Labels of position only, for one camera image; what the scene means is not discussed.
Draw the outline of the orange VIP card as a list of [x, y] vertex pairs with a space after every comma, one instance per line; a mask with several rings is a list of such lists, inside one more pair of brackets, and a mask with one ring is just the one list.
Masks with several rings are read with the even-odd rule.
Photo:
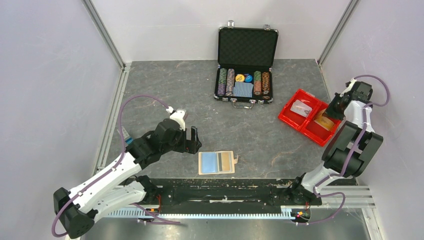
[[318, 124], [320, 127], [322, 127], [323, 129], [330, 131], [333, 126], [335, 125], [335, 123], [333, 122], [332, 119], [330, 119], [329, 117], [327, 117], [325, 115], [325, 109], [322, 109], [321, 111], [319, 111], [313, 118], [313, 121]]

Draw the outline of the beige leather card holder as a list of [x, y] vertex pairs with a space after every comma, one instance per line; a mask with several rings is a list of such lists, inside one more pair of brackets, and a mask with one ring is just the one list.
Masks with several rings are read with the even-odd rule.
[[204, 151], [198, 153], [199, 175], [234, 174], [238, 159], [233, 151]]

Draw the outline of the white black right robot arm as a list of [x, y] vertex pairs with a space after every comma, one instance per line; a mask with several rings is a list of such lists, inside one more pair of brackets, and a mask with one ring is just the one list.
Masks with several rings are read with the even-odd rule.
[[362, 174], [383, 143], [371, 125], [372, 86], [355, 78], [336, 93], [323, 115], [344, 123], [327, 145], [322, 163], [314, 170], [297, 177], [289, 189], [295, 204], [314, 201], [321, 189], [335, 180]]

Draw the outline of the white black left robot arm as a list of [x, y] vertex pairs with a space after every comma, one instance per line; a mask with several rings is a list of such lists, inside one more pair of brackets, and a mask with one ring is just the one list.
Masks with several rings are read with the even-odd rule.
[[70, 190], [63, 187], [56, 190], [53, 194], [56, 216], [51, 227], [52, 234], [60, 236], [56, 225], [61, 223], [65, 235], [79, 238], [98, 220], [125, 205], [141, 201], [153, 203], [157, 190], [146, 176], [122, 189], [114, 188], [168, 152], [196, 154], [202, 147], [198, 130], [195, 126], [191, 127], [190, 139], [187, 139], [187, 132], [177, 121], [166, 118], [158, 123], [155, 130], [133, 140], [116, 160], [90, 179]]

